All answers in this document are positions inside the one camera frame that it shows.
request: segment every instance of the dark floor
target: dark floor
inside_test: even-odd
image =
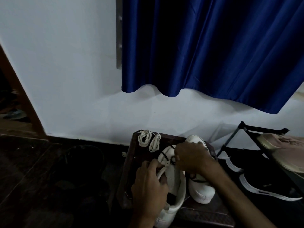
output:
[[[118,187],[127,146],[46,140],[0,135],[0,224],[1,227],[70,227],[73,215],[63,209],[48,187],[48,171],[54,161],[76,144],[93,144],[105,154],[102,178],[110,186],[109,207]]]

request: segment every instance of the white shoelace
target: white shoelace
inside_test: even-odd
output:
[[[149,145],[149,142],[151,140],[152,137],[152,131],[150,130],[142,130],[140,132],[139,136],[138,136],[138,144],[141,147],[147,147]],[[155,135],[155,137],[152,139],[150,146],[149,146],[149,151],[151,153],[159,150],[159,140],[161,139],[161,135],[158,133],[157,135]]]
[[[152,132],[150,130],[142,130],[139,132],[138,143],[141,147],[147,147],[152,137]]]
[[[161,135],[158,133],[155,135],[155,137],[152,139],[150,145],[149,145],[149,151],[151,153],[159,150],[159,140],[161,139]]]

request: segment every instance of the blue curtain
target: blue curtain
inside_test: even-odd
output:
[[[304,82],[303,0],[123,0],[122,90],[183,88],[276,114]]]

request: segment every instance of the white wall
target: white wall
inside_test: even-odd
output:
[[[48,135],[129,144],[150,129],[215,140],[245,121],[304,136],[301,101],[271,115],[188,89],[123,93],[115,28],[115,0],[0,0],[0,43]]]

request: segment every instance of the left hand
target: left hand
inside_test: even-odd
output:
[[[137,169],[133,194],[134,218],[140,223],[134,227],[153,227],[155,219],[165,207],[168,194],[167,178],[162,175],[158,180],[156,168],[162,165],[153,159],[144,161]]]

